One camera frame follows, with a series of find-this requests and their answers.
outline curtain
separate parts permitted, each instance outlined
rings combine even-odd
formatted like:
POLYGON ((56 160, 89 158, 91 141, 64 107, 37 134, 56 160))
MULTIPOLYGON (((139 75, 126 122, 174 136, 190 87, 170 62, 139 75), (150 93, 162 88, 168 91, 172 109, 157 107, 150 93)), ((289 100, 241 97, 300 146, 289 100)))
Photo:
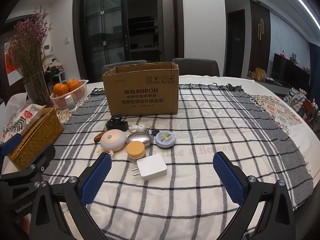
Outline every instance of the curtain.
POLYGON ((313 99, 316 100, 318 106, 320 106, 320 47, 309 43, 310 44, 310 68, 311 68, 311 75, 310 75, 310 102, 313 99))

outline dining chair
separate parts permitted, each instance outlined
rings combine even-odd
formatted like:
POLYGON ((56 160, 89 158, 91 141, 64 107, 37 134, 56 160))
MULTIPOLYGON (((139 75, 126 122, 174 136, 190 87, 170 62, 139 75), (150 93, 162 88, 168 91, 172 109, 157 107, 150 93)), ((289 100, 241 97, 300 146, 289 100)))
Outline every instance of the dining chair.
POLYGON ((310 126, 312 130, 314 130, 315 123, 317 121, 318 110, 311 104, 308 99, 304 100, 301 108, 304 110, 302 117, 304 116, 304 113, 306 113, 307 115, 307 117, 304 118, 304 121, 310 126))
POLYGON ((125 61, 125 62, 119 62, 119 63, 105 65, 102 67, 102 70, 101 70, 101 79, 102 79, 103 74, 105 72, 107 72, 110 68, 124 66, 124 65, 145 64, 145 63, 147 63, 146 60, 132 60, 132 61, 125 61))
POLYGON ((220 76, 218 64, 215 60, 197 58, 174 58, 173 63, 179 66, 179 76, 220 76))

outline marble wall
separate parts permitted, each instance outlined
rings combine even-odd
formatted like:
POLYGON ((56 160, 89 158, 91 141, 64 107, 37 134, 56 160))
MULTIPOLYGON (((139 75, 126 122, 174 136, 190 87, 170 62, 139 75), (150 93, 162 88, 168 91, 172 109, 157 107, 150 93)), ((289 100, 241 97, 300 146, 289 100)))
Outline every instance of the marble wall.
POLYGON ((283 50, 287 59, 295 53, 300 65, 310 69, 309 43, 273 13, 270 13, 270 20, 271 44, 267 75, 271 74, 274 54, 280 54, 283 50))

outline tissue box cover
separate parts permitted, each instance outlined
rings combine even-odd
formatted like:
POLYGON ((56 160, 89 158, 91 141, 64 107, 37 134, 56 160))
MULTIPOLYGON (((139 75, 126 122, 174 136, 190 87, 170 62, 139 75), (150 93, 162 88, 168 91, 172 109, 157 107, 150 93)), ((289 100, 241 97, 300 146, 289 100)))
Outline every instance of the tissue box cover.
POLYGON ((40 119, 45 106, 36 104, 25 105, 18 110, 3 128, 1 142, 5 143, 19 133, 23 137, 26 132, 40 119))
POLYGON ((63 131, 56 110, 45 108, 40 119, 23 136, 21 143, 8 155, 17 169, 25 169, 30 161, 63 131))

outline white power adapter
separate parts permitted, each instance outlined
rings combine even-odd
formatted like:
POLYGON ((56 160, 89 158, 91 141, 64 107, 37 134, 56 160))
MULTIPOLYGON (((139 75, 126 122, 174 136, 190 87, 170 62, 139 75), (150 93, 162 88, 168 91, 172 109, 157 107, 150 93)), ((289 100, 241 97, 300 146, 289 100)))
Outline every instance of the white power adapter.
POLYGON ((138 168, 132 171, 139 171, 133 174, 140 175, 144 181, 156 179, 167 174, 167 165, 160 154, 154 154, 137 160, 138 168))

